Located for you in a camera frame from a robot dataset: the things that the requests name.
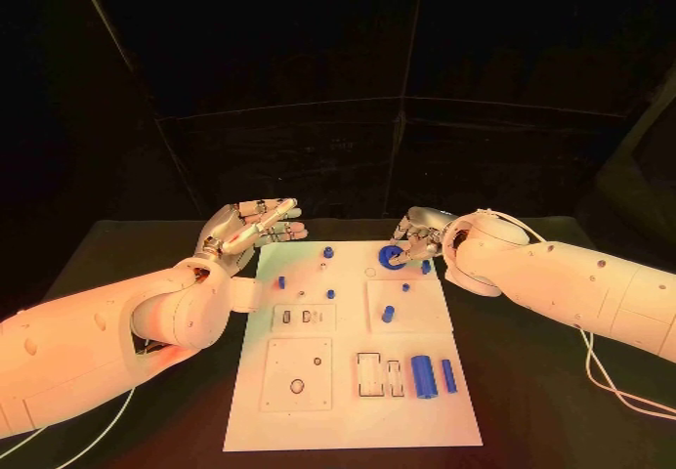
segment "small blue part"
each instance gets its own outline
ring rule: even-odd
[[[441,360],[441,367],[443,369],[443,378],[446,379],[446,389],[449,393],[455,393],[458,388],[455,386],[454,370],[451,369],[451,361]]]
[[[412,379],[415,381],[415,394],[418,399],[432,399],[438,396],[433,381],[432,361],[426,355],[410,359]]]
[[[390,322],[393,315],[394,315],[394,307],[393,307],[393,306],[387,306],[387,307],[384,308],[384,312],[383,312],[383,322]]]
[[[399,264],[397,266],[390,265],[390,259],[402,254],[403,250],[397,246],[387,245],[380,249],[377,253],[377,260],[380,265],[389,269],[390,271],[397,271],[403,268],[405,264]]]

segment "dark table surface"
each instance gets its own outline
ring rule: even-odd
[[[526,220],[544,238],[591,247],[572,218]],[[309,220],[309,240],[387,239],[397,220]],[[100,221],[46,299],[171,266],[190,256],[203,222]],[[242,276],[252,277],[258,257]],[[445,265],[435,260],[439,277]],[[109,433],[69,467],[673,468],[676,423],[628,410],[583,374],[579,333],[504,297],[442,280],[482,447],[223,453],[246,316],[217,342],[138,387]],[[676,364],[608,339],[596,352],[625,391],[676,405]],[[50,468],[89,444],[125,395],[54,425],[0,468]],[[26,436],[0,441],[0,452]]]

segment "black background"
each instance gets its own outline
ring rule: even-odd
[[[2,6],[2,315],[98,219],[575,214],[676,57],[673,2],[99,6]]]

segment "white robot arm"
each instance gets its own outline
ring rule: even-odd
[[[232,277],[253,245],[305,237],[294,199],[226,205],[193,257],[20,311],[0,323],[0,438],[79,415],[209,347],[229,312],[258,307],[259,284]],[[154,342],[138,350],[134,336]]]
[[[539,239],[530,242],[527,232]],[[442,255],[446,280],[507,297],[547,318],[676,362],[676,276],[562,242],[546,242],[513,217],[477,210],[456,217],[412,207],[392,244],[410,247],[390,264]]]

